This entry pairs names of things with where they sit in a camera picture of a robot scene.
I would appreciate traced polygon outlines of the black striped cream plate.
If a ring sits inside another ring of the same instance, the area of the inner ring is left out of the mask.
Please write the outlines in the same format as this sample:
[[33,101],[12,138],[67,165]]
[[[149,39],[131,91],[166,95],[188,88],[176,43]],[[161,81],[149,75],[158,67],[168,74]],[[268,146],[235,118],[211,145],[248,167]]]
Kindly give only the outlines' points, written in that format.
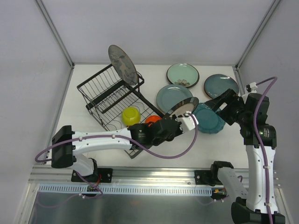
[[174,105],[164,116],[163,119],[175,117],[182,117],[186,113],[193,113],[199,104],[199,99],[197,97],[190,97],[184,99]]

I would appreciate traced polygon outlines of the grey deer plate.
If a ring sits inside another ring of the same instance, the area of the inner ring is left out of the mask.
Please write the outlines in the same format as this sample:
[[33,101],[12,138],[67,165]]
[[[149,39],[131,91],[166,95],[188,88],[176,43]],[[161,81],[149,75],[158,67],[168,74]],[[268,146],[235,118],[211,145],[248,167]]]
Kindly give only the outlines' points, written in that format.
[[119,77],[129,85],[137,85],[138,74],[130,57],[117,45],[110,45],[108,56]]

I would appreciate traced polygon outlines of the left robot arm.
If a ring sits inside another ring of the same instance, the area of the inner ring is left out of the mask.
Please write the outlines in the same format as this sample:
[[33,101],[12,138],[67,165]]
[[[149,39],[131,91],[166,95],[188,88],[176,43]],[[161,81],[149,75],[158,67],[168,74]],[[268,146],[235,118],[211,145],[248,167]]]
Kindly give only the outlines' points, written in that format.
[[102,150],[143,150],[162,158],[150,150],[186,132],[184,118],[166,118],[156,122],[139,123],[108,132],[83,133],[73,131],[71,125],[63,126],[52,138],[52,168],[71,168],[88,182],[98,177],[95,159],[86,153]]

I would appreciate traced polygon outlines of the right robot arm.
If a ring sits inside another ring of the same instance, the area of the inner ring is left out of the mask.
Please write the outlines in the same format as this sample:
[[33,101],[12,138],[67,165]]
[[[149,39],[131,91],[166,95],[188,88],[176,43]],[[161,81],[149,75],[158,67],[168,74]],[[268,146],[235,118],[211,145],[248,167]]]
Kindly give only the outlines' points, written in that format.
[[206,106],[216,112],[230,126],[237,123],[249,164],[249,187],[246,189],[227,162],[211,165],[209,178],[214,184],[223,184],[232,200],[231,216],[235,224],[284,224],[274,193],[273,164],[277,133],[266,123],[269,98],[265,94],[249,93],[238,96],[228,89],[207,101]]

